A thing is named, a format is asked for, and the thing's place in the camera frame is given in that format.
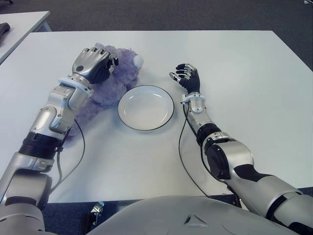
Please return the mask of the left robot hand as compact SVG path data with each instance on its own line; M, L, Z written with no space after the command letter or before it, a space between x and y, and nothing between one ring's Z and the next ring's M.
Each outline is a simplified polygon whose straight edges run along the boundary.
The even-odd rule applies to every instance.
M106 81L119 65L118 56L104 48L85 48L72 66L72 73L84 77L90 84Z

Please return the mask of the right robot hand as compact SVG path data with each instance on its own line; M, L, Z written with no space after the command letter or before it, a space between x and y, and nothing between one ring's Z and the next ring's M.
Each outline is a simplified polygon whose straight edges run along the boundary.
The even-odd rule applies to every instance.
M185 88L188 94L200 93L201 83L198 70L191 64L179 64L176 72L170 72L169 76Z

